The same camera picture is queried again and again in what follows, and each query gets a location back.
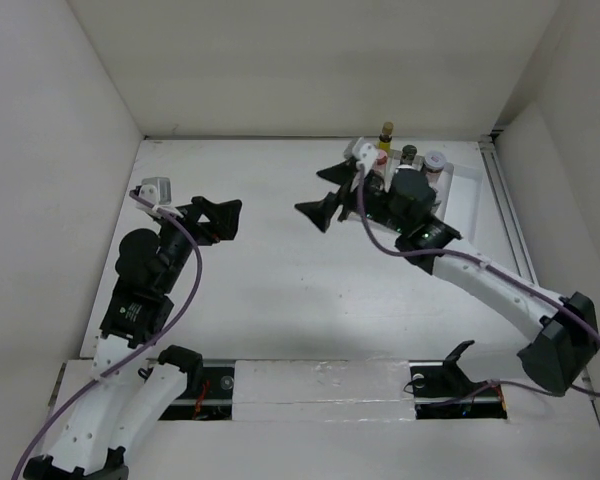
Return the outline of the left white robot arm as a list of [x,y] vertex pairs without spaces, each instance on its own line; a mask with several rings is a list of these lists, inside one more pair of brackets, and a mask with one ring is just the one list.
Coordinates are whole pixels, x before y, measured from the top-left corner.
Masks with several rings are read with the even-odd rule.
[[48,418],[12,474],[15,479],[125,479],[130,454],[180,396],[204,390],[201,354],[176,345],[154,365],[155,345],[184,316],[202,280],[197,273],[181,308],[169,295],[201,247],[233,240],[242,203],[204,197],[170,208],[130,194],[158,231],[136,229],[118,248],[118,275],[100,325],[91,378]]

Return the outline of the small black cap jar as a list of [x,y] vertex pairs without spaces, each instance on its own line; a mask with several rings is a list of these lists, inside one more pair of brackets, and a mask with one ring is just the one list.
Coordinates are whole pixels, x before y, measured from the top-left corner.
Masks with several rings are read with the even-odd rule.
[[412,169],[419,169],[417,160],[418,149],[415,145],[407,144],[402,148],[400,165]]

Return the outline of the yellow label sauce bottle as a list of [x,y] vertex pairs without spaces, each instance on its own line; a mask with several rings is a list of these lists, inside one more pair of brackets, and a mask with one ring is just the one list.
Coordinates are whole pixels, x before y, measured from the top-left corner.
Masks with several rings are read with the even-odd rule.
[[394,124],[390,121],[382,125],[380,135],[378,136],[377,146],[380,150],[389,153],[391,150],[391,142],[393,138]]

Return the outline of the pink lid spice jar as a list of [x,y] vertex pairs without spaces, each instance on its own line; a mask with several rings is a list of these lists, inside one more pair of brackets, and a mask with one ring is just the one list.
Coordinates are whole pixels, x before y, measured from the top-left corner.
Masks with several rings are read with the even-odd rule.
[[388,153],[385,150],[378,150],[376,160],[373,164],[373,171],[379,174],[380,176],[385,176],[388,163]]

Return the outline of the white lid spice jar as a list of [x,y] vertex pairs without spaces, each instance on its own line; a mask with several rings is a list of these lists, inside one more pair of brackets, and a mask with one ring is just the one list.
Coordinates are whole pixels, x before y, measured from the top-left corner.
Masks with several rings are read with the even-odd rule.
[[425,174],[429,186],[438,190],[438,180],[447,164],[446,156],[439,151],[428,151],[422,162],[421,171]]

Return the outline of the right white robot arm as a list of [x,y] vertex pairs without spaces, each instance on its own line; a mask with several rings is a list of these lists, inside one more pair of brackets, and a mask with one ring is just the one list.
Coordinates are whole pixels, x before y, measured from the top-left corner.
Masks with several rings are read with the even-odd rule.
[[600,349],[590,298],[542,289],[482,255],[435,215],[437,191],[418,170],[400,167],[385,178],[351,158],[319,175],[338,184],[338,190],[294,207],[321,232],[333,219],[343,222],[355,214],[371,240],[376,238],[374,226],[395,233],[393,248],[380,245],[379,250],[465,291],[527,339],[517,357],[534,391],[562,396],[573,388]]

